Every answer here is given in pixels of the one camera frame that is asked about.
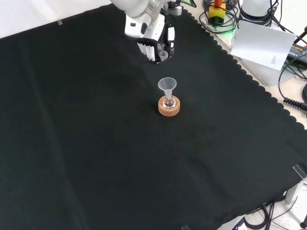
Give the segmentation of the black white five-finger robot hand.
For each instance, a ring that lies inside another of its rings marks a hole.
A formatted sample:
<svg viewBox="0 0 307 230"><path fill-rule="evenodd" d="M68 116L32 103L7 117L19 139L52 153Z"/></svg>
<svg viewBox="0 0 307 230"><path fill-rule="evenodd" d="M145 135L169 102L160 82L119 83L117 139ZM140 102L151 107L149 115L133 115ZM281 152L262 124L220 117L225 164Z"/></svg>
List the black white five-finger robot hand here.
<svg viewBox="0 0 307 230"><path fill-rule="evenodd" d="M143 57L151 63L160 63L172 57L175 50L175 28L165 15L156 20L145 14L136 19L126 17L125 34L134 38Z"/></svg>

